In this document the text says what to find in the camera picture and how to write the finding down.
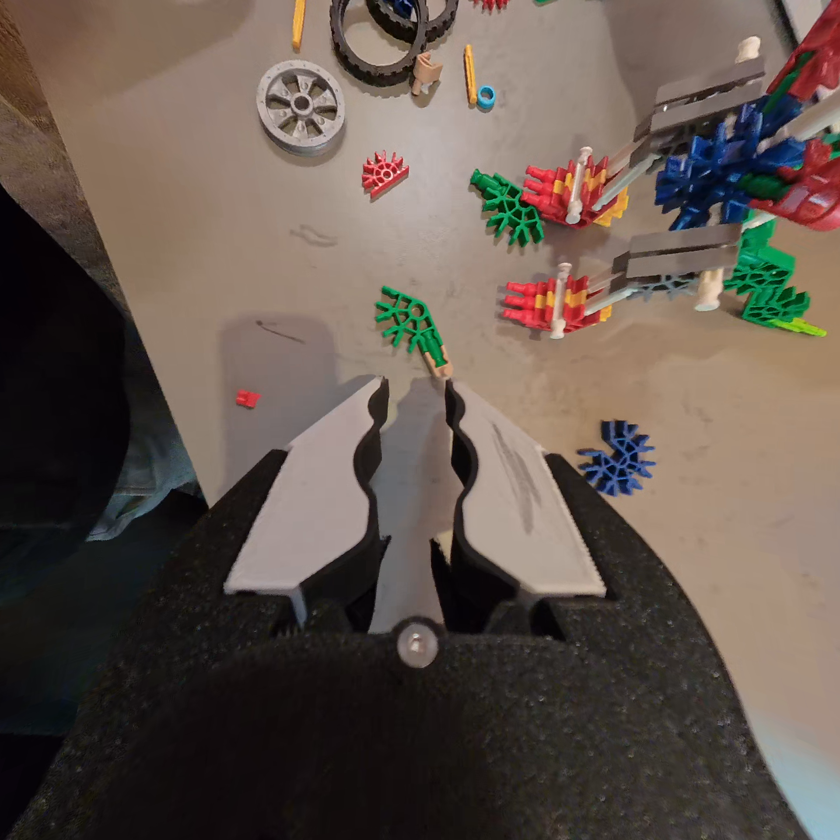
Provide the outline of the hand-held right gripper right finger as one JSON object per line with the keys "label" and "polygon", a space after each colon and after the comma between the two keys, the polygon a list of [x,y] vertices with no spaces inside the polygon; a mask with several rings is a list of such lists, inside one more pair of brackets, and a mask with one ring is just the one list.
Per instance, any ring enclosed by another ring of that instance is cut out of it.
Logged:
{"label": "hand-held right gripper right finger", "polygon": [[458,380],[444,389],[455,502],[448,569],[480,621],[504,602],[604,602],[607,584],[553,476],[548,452]]}

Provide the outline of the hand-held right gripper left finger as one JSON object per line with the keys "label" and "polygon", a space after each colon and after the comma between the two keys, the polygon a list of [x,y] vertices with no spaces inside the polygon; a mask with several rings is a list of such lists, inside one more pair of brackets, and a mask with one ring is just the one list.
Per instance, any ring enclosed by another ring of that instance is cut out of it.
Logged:
{"label": "hand-held right gripper left finger", "polygon": [[372,604],[383,542],[371,481],[389,395],[375,377],[289,443],[225,594],[286,597],[298,624],[320,601]]}

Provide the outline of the green fan-shaped connector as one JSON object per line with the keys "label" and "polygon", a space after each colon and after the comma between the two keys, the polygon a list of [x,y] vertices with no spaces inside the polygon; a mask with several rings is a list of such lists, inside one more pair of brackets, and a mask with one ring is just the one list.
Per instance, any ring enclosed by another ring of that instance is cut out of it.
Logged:
{"label": "green fan-shaped connector", "polygon": [[382,286],[381,300],[375,303],[374,321],[392,346],[404,343],[409,354],[416,351],[424,355],[428,351],[439,359],[439,348],[445,345],[423,300]]}
{"label": "green fan-shaped connector", "polygon": [[495,239],[507,235],[508,245],[525,248],[544,240],[539,211],[524,202],[523,190],[498,173],[490,175],[475,169],[469,179],[482,198],[486,226]]}

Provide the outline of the tan connector piece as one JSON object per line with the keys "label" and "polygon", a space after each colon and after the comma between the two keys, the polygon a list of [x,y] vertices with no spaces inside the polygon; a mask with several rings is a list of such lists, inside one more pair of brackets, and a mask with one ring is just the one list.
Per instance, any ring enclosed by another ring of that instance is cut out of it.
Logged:
{"label": "tan connector piece", "polygon": [[439,83],[444,64],[428,50],[415,59],[411,93],[414,97],[429,95]]}

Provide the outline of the blue snowflake connector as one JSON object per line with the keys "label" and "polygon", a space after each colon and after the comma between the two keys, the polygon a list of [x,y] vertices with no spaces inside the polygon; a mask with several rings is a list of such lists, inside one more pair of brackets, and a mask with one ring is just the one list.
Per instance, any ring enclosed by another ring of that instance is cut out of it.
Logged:
{"label": "blue snowflake connector", "polygon": [[610,452],[594,448],[576,451],[587,458],[579,464],[579,470],[599,493],[609,497],[632,496],[644,488],[640,478],[652,478],[650,468],[656,463],[647,459],[646,454],[655,448],[648,445],[648,436],[637,430],[637,425],[627,421],[602,421],[601,439]]}

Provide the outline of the person's leg in jeans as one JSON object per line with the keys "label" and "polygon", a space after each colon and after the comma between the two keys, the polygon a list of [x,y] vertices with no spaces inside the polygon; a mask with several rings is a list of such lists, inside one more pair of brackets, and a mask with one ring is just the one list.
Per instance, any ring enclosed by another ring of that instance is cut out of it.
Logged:
{"label": "person's leg in jeans", "polygon": [[96,476],[97,517],[87,543],[116,539],[175,490],[203,499],[139,331],[118,304],[112,310],[112,335],[97,351],[80,397]]}

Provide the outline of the green and lime connector cluster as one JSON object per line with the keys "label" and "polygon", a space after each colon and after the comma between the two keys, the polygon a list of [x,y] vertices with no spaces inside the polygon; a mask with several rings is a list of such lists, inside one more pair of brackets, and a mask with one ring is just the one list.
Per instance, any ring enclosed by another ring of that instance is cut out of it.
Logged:
{"label": "green and lime connector cluster", "polygon": [[796,259],[773,247],[776,222],[770,221],[745,230],[740,240],[738,262],[724,290],[745,297],[743,320],[771,329],[826,336],[826,331],[808,322],[805,314],[811,296],[797,290],[792,282]]}

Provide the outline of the colourful toy construction model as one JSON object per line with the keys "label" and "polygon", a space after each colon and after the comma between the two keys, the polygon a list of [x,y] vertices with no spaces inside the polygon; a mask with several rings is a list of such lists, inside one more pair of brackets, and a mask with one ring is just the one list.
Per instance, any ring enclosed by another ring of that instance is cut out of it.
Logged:
{"label": "colourful toy construction model", "polygon": [[503,318],[560,340],[659,292],[693,293],[697,311],[714,311],[746,229],[838,229],[838,71],[839,5],[829,2],[770,83],[760,39],[746,38],[730,67],[658,89],[614,160],[584,147],[566,167],[528,167],[522,198],[542,221],[608,227],[650,172],[654,204],[674,218],[668,232],[633,238],[603,280],[561,264],[546,281],[508,283]]}

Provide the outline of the grey toy wheel hub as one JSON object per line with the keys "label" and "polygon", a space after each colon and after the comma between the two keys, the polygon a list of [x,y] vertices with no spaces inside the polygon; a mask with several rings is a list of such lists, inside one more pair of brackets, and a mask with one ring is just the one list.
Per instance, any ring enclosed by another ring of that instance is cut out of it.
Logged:
{"label": "grey toy wheel hub", "polygon": [[259,80],[255,104],[263,130],[280,150],[316,158],[343,136],[345,102],[338,81],[319,65],[289,59]]}

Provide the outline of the black toy tire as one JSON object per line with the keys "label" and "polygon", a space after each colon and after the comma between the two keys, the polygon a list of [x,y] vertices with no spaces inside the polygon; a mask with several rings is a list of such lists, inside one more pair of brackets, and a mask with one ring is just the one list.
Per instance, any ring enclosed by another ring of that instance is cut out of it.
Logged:
{"label": "black toy tire", "polygon": [[[366,1],[373,20],[391,37],[409,44],[417,35],[419,15],[427,11],[427,2],[414,1]],[[443,10],[433,16],[428,13],[426,42],[443,37],[453,26],[459,1],[446,1]]]}
{"label": "black toy tire", "polygon": [[379,88],[393,87],[408,81],[413,74],[417,58],[424,53],[427,43],[429,17],[426,1],[412,1],[416,20],[413,21],[413,42],[404,57],[386,66],[372,65],[362,60],[348,45],[344,31],[344,16],[348,1],[332,1],[329,19],[332,47],[340,64],[353,78]]}

